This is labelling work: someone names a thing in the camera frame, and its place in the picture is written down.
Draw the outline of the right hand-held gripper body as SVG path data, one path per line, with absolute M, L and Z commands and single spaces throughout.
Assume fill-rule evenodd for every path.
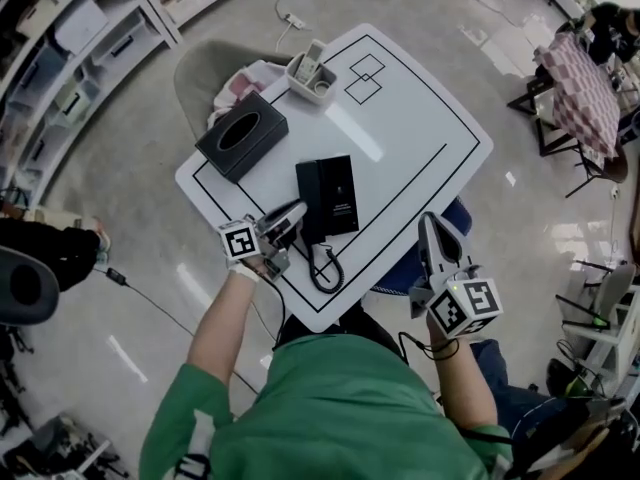
M 411 318 L 431 316 L 447 339 L 478 333 L 503 314 L 494 280 L 477 264 L 418 278 L 409 299 Z

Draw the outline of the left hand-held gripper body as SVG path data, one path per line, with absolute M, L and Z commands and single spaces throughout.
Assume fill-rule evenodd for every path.
M 289 248 L 275 248 L 269 239 L 272 228 L 262 227 L 262 218 L 251 215 L 231 221 L 218 228 L 218 235 L 228 260 L 240 262 L 247 257 L 260 255 L 269 268 L 271 281 L 279 279 L 290 266 Z

